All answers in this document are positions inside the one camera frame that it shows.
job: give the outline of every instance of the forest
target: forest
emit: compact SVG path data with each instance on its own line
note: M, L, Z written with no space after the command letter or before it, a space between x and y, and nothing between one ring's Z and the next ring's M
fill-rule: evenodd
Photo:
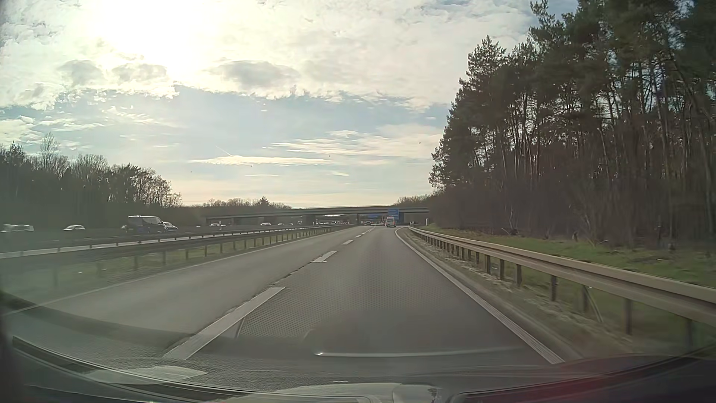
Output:
M432 155L443 227L642 240L716 232L716 1L580 0L486 37Z
M184 206L181 195L153 169L130 163L109 165L104 156L59 152L51 133L39 152L28 154L18 144L0 146L0 222L30 224L36 229L61 229L71 224L87 228L119 228L127 216L157 215L175 225L195 225L203 215L232 208L232 212L290 209L266 197L257 200L211 199Z

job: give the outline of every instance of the grass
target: grass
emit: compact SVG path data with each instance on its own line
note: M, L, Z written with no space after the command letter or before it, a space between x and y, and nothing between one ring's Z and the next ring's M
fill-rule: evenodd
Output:
M713 284L713 278L703 275L703 273L701 273L701 276L696 275L696 273L691 273L688 276L679 275L679 273L686 272L686 270L682 268L684 266L688 267L690 262L699 259L710 259L705 256L695 257L689 255L687 251L669 254L663 251L618 250L615 253L609 248L593 246L586 242L501 237L470 231L440 229L434 226L428 227L427 229L457 237L493 242L578 260L588 260L590 262L622 267L652 275L662 275L663 277L670 277L676 280L684 280L685 277L692 279L699 278L702 279L702 281L698 283L704 283L704 279L706 279L712 281L709 285ZM512 302L522 305L523 308L531 310L530 314L532 316L537 316L541 321L550 323L557 328L563 336L567 336L567 338L572 341L581 340L582 343L589 344L588 350L591 349L592 352L600 351L604 353L609 349L613 349L614 351L626 349L627 351L684 352L684 341L687 338L686 321L684 318L676 316L675 314L641 303L633 303L632 335L627 336L624 333L625 302L621 297L605 293L604 291L589 289L589 295L594 301L598 313L595 312L591 305L585 310L583 286L565 279L558 279L557 301L552 302L550 275L544 272L523 267L523 286L518 288L516 285L516 265L511 262L505 261L505 280L499 281L499 260L492 259L490 261L492 269L491 275L488 275L485 255L480 256L479 263L476 261L474 253L471 259L467 260L468 256L466 255L466 260L462 260L462 256L452 255L448 251L432 247L414 235L411 235L411 237L414 241L419 242L423 247L439 255L442 259L447 260L470 277L488 285L491 290L501 290L501 296L503 298L512 300ZM655 260L657 257L664 255L669 258L668 261L657 261L658 266L656 268L644 263L644 261ZM571 321L574 324L579 324L572 326L570 323L566 323L565 318L569 319L567 322ZM694 329L695 346L705 346L707 343L716 341L716 328L702 323L696 323ZM597 346L600 341L595 341L593 339L594 336L590 335L589 332L600 334L603 339L609 338L610 343L606 345L610 345L610 347Z
M256 239L247 239L234 243L219 242L212 245L194 247L187 250L171 250L164 254L150 253L136 257L119 257L111 260L82 262L47 269L9 272L2 275L3 290L25 300L41 303L73 293L96 290L133 278L146 277L175 268L207 262L240 254L255 247L263 247L289 240L286 235L271 235Z
M527 237L487 235L474 231L442 229L434 224L424 229L716 288L716 256L702 250L684 248L669 251L615 248L572 240L540 240Z

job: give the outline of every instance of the white car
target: white car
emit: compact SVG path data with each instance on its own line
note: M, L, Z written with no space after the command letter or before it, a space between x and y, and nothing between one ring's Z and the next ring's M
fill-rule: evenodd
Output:
M10 225L5 224L3 232L34 232L35 227L25 224Z

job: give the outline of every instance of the highway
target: highway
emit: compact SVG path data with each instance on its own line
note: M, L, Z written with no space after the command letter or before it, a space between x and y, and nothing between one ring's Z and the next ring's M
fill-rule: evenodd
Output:
M190 383L275 390L545 359L411 250L350 227L6 314L11 334Z

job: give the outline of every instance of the bridge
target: bridge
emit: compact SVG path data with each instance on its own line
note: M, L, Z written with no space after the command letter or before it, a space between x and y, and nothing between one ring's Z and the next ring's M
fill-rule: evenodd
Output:
M253 212L204 217L207 224L212 222L230 222L241 224L242 219L256 219L274 222L278 217L301 217L304 224L313 224L318 216L349 215L351 222L359 223L362 214L387 214L389 209L398 209L398 222L402 223L405 214L430 213L427 207L397 206L348 206L348 207L311 207L306 209L276 210L272 212Z

